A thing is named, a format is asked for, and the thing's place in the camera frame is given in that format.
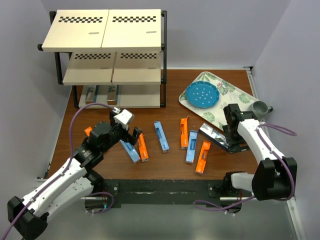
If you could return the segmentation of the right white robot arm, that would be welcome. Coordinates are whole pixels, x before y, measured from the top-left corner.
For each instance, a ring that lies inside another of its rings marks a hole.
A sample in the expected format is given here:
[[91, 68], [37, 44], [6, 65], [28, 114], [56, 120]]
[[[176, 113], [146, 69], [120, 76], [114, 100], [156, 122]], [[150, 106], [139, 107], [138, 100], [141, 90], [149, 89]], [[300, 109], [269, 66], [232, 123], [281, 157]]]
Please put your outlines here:
[[298, 164], [286, 157], [263, 131], [269, 124], [261, 123], [252, 111], [241, 111], [236, 103], [223, 109], [227, 124], [223, 126], [226, 142], [234, 152], [246, 144], [256, 161], [254, 174], [228, 172], [223, 178], [223, 192], [230, 197], [240, 190], [253, 193], [259, 200], [288, 201], [295, 194]]

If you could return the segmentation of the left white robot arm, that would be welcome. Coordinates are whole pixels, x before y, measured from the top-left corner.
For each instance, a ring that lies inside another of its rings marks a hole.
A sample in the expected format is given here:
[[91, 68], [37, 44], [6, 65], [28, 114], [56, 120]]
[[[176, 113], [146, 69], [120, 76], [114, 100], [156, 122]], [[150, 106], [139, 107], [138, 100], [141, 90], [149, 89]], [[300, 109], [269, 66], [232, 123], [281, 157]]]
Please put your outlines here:
[[109, 122], [99, 122], [82, 144], [72, 149], [71, 157], [42, 185], [22, 198], [7, 203], [8, 221], [26, 240], [39, 237], [55, 213], [85, 196], [99, 196], [104, 179], [94, 171], [104, 154], [119, 141], [135, 145], [142, 130], [129, 133], [134, 114], [126, 109], [110, 111]]

